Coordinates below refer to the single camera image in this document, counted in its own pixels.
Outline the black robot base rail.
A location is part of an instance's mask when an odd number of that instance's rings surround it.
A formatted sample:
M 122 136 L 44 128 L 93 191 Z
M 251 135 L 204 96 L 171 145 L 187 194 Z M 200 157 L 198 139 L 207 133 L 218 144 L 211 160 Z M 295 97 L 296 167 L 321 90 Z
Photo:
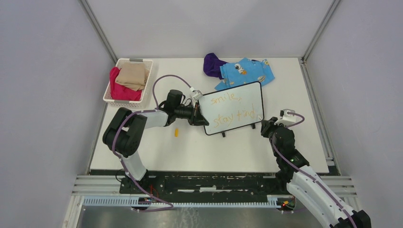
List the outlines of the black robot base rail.
M 277 197 L 278 209 L 292 211 L 296 197 L 272 173 L 148 171 L 133 182 L 119 180 L 121 194 L 145 194 L 146 202 L 246 204 L 267 203 Z

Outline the white whiteboard black frame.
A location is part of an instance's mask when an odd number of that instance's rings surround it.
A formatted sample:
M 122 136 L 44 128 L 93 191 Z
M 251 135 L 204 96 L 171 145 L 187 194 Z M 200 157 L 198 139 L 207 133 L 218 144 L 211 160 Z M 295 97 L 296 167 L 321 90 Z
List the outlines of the white whiteboard black frame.
M 209 122 L 206 135 L 214 135 L 260 122 L 264 102 L 260 82 L 252 82 L 204 94 L 199 100 L 202 115 Z

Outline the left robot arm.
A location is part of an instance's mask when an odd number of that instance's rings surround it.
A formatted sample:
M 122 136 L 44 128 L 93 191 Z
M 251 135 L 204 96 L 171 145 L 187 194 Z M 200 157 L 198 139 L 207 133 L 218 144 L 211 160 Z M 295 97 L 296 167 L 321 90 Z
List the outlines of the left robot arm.
M 155 109 L 133 112 L 121 107 L 106 128 L 102 141 L 118 157 L 126 176 L 132 180 L 132 189 L 137 193 L 145 193 L 149 189 L 149 180 L 144 177 L 148 170 L 138 153 L 146 129 L 167 127 L 177 119 L 187 120 L 190 126 L 209 125 L 200 108 L 202 93 L 199 90 L 191 92 L 189 104 L 185 103 L 187 99 L 181 91 L 172 89 L 166 100 Z

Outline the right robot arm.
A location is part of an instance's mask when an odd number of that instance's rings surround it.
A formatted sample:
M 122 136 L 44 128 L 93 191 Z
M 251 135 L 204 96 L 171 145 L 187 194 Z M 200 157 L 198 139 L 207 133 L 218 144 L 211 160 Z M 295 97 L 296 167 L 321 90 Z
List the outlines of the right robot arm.
M 324 228 L 370 228 L 369 215 L 357 211 L 337 196 L 309 165 L 295 146 L 295 134 L 278 118 L 261 120 L 260 134 L 268 138 L 279 171 L 274 186 L 281 194 L 290 193 Z

